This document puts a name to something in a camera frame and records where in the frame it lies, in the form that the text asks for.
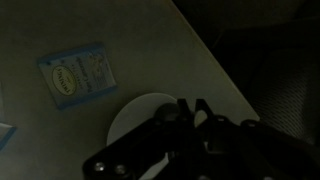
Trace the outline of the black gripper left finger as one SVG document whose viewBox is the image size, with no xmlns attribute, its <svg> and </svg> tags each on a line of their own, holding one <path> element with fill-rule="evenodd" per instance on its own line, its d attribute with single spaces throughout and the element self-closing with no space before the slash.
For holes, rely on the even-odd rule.
<svg viewBox="0 0 320 180">
<path fill-rule="evenodd" d="M 193 114 L 189 109 L 187 101 L 185 99 L 178 99 L 177 105 L 179 108 L 179 119 L 181 121 L 191 121 L 193 119 Z"/>
</svg>

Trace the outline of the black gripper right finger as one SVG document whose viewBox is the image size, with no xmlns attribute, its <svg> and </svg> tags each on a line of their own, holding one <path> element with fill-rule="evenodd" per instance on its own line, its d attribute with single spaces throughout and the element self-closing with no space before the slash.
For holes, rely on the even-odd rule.
<svg viewBox="0 0 320 180">
<path fill-rule="evenodd" d="M 206 120 L 215 121 L 216 116 L 204 99 L 197 99 L 195 107 L 195 121 L 205 122 Z"/>
</svg>

